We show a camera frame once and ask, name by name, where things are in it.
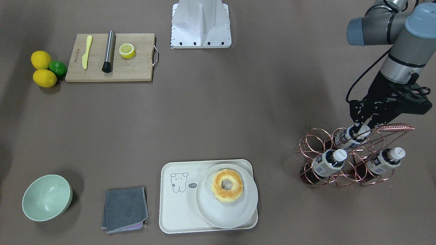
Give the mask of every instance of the bagel hole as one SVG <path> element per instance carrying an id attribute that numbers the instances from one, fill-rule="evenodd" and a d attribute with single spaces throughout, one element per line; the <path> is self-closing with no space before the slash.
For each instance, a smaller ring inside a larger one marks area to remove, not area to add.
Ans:
<path id="1" fill-rule="evenodd" d="M 232 188 L 233 184 L 230 180 L 223 180 L 221 182 L 221 188 L 223 188 L 224 190 L 228 191 Z"/>

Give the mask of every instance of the towel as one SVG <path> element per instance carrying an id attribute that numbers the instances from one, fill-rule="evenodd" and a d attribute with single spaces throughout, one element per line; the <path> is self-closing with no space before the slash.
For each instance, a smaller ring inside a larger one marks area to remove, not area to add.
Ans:
<path id="1" fill-rule="evenodd" d="M 144 187 L 106 191 L 102 229 L 108 234 L 139 229 L 147 218 Z"/>

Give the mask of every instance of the blue joint cap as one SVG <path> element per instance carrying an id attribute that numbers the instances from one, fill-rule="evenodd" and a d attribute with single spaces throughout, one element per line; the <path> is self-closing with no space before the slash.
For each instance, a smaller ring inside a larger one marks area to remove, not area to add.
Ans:
<path id="1" fill-rule="evenodd" d="M 410 34 L 422 38 L 436 38 L 436 3 L 422 3 L 406 20 Z"/>
<path id="2" fill-rule="evenodd" d="M 362 18 L 355 18 L 348 23 L 347 26 L 347 41 L 350 45 L 364 46 Z"/>

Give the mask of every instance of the table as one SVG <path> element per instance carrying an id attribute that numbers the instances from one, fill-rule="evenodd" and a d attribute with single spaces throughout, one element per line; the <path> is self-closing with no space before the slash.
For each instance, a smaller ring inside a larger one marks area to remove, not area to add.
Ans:
<path id="1" fill-rule="evenodd" d="M 351 124 L 345 94 L 388 46 L 350 46 L 352 18 L 371 1 L 231 1 L 232 46 L 170 49 L 171 7 L 160 1 L 0 3 L 1 244 L 429 244 L 436 241 L 436 110 L 403 114 L 414 125 L 395 146 L 407 156 L 375 186 L 310 189 L 293 154 L 311 128 Z M 77 33 L 155 33 L 152 82 L 66 83 L 40 88 L 30 56 L 66 64 Z M 378 64 L 356 86 L 366 94 Z M 436 58 L 418 80 L 434 87 Z M 436 97 L 429 95 L 430 101 Z M 160 171 L 173 161 L 247 159 L 259 222 L 244 231 L 167 235 L 159 229 Z M 33 222 L 26 188 L 60 174 L 74 199 L 61 216 Z M 147 228 L 100 229 L 108 189 L 144 186 Z"/>

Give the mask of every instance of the bottle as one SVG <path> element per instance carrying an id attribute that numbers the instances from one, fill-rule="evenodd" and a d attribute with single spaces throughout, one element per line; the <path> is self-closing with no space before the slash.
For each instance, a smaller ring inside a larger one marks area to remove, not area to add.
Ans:
<path id="1" fill-rule="evenodd" d="M 353 125 L 347 129 L 340 131 L 333 138 L 334 145 L 332 145 L 331 140 L 328 140 L 326 142 L 326 148 L 343 149 L 346 152 L 354 150 L 358 145 L 366 140 L 366 137 L 371 133 L 371 129 L 365 124 L 360 127 L 357 133 L 355 133 L 356 127 L 356 125 Z"/>
<path id="2" fill-rule="evenodd" d="M 372 156 L 365 164 L 361 164 L 356 167 L 356 172 L 362 178 L 365 176 L 366 169 L 371 173 L 366 173 L 363 181 L 368 182 L 375 177 L 384 174 L 388 170 L 400 166 L 401 159 L 406 155 L 406 152 L 401 147 L 396 147 L 394 149 L 386 148 L 379 152 L 377 155 Z"/>
<path id="3" fill-rule="evenodd" d="M 346 158 L 347 153 L 342 149 L 327 150 L 313 159 L 311 168 L 306 173 L 302 174 L 304 167 L 301 169 L 301 178 L 307 184 L 317 184 L 339 171 Z"/>

